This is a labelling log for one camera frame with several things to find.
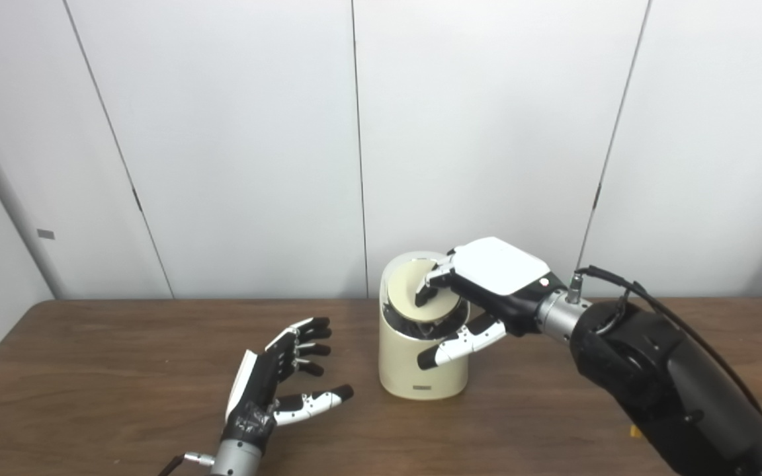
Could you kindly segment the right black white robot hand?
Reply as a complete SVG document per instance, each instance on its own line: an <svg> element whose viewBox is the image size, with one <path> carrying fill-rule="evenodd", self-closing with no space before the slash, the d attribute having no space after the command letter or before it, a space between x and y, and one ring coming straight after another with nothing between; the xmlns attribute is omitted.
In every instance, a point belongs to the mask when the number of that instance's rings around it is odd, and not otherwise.
<svg viewBox="0 0 762 476"><path fill-rule="evenodd" d="M546 262L495 236L455 247L420 279L415 305L423 307L439 290L451 290L483 313L421 352L418 367L432 370L506 335L541 334L542 306L565 289Z"/></svg>

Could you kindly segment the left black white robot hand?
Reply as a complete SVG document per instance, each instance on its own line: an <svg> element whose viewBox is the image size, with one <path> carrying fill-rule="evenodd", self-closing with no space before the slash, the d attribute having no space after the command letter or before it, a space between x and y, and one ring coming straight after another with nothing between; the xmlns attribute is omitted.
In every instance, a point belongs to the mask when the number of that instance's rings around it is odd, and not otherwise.
<svg viewBox="0 0 762 476"><path fill-rule="evenodd" d="M354 397L350 385L277 395L278 387L294 374L323 376L324 368L310 356L329 356L330 347L321 341L331 335L329 317L308 317L279 332L262 352L246 350L231 387L220 439L266 452L278 426L314 418Z"/></svg>

